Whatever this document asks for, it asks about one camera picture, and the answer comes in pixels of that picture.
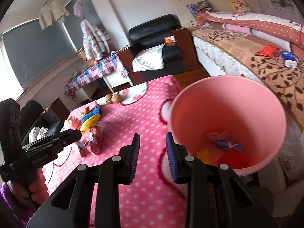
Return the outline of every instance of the gray roller blind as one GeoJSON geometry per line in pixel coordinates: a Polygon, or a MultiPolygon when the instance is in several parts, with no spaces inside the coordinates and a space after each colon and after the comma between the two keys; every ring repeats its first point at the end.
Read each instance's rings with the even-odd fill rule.
{"type": "MultiPolygon", "coordinates": [[[[67,10],[71,13],[65,20],[66,29],[75,44],[77,50],[80,50],[83,47],[82,38],[83,33],[80,28],[80,23],[83,20],[74,15],[73,6],[77,0],[72,0],[68,5],[66,5],[67,10]]],[[[105,32],[105,27],[103,26],[99,16],[96,13],[96,10],[91,2],[91,0],[82,0],[85,2],[83,5],[83,10],[85,11],[85,17],[93,25],[98,26],[103,32],[105,32]]]]}
{"type": "Polygon", "coordinates": [[[38,20],[3,35],[4,45],[16,77],[25,90],[43,74],[73,54],[59,22],[41,30],[38,20]]]}

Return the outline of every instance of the hanging jacket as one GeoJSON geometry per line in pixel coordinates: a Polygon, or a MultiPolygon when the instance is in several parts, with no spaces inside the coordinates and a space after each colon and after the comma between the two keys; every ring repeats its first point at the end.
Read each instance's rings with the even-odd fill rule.
{"type": "Polygon", "coordinates": [[[104,33],[100,28],[84,19],[80,24],[83,33],[83,48],[87,59],[100,60],[103,53],[110,53],[104,33]]]}
{"type": "Polygon", "coordinates": [[[39,11],[39,25],[42,30],[52,25],[53,21],[59,20],[64,22],[65,16],[69,16],[69,11],[62,6],[58,0],[51,1],[39,11]]]}

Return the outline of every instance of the round brown object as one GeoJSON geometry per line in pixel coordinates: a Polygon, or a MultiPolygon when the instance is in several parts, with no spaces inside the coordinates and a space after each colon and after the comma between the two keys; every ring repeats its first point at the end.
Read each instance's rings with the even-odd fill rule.
{"type": "Polygon", "coordinates": [[[111,100],[112,99],[112,94],[107,94],[104,98],[105,98],[105,103],[106,104],[109,105],[109,104],[113,103],[112,100],[111,100]]]}
{"type": "Polygon", "coordinates": [[[123,100],[123,98],[118,93],[116,93],[112,96],[111,100],[113,103],[118,104],[123,100]]]}

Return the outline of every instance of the black leather armchair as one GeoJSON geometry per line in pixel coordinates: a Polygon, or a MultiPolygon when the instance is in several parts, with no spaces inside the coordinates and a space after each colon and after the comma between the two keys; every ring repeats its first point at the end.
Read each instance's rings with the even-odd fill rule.
{"type": "MultiPolygon", "coordinates": [[[[179,21],[172,14],[167,14],[131,28],[129,30],[129,39],[132,43],[130,47],[132,55],[136,57],[142,50],[164,44],[164,38],[172,36],[172,30],[180,27],[179,21]]],[[[165,45],[162,54],[165,68],[141,71],[145,81],[184,72],[182,54],[177,46],[165,45]]]]}
{"type": "Polygon", "coordinates": [[[64,121],[59,121],[52,113],[43,113],[42,106],[34,101],[29,101],[20,111],[20,137],[21,144],[29,143],[29,133],[34,127],[48,128],[46,136],[57,134],[64,126],[64,121]]]}

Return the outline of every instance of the blue package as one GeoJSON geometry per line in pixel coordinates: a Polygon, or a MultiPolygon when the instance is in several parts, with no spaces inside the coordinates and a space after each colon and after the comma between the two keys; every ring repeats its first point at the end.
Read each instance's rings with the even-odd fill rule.
{"type": "Polygon", "coordinates": [[[297,67],[297,60],[293,56],[293,54],[289,51],[281,51],[281,56],[284,61],[286,67],[289,68],[296,68],[297,67]]]}

